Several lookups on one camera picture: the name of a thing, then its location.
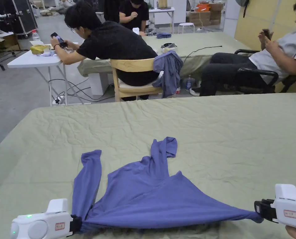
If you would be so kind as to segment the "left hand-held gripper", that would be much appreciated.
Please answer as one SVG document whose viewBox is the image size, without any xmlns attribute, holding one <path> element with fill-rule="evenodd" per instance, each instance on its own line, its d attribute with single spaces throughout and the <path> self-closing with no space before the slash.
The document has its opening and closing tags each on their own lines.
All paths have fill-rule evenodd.
<svg viewBox="0 0 296 239">
<path fill-rule="evenodd" d="M 81 217 L 68 212 L 67 199 L 53 199 L 44 213 L 19 215 L 11 223 L 11 239 L 61 239 L 80 231 Z"/>
</svg>

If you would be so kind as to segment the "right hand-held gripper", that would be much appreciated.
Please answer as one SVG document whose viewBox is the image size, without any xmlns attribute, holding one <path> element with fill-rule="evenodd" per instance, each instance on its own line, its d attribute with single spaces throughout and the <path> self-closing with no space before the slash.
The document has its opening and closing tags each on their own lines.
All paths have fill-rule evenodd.
<svg viewBox="0 0 296 239">
<path fill-rule="evenodd" d="M 255 201 L 254 209 L 265 220 L 296 228 L 296 186 L 276 184 L 275 199 Z"/>
</svg>

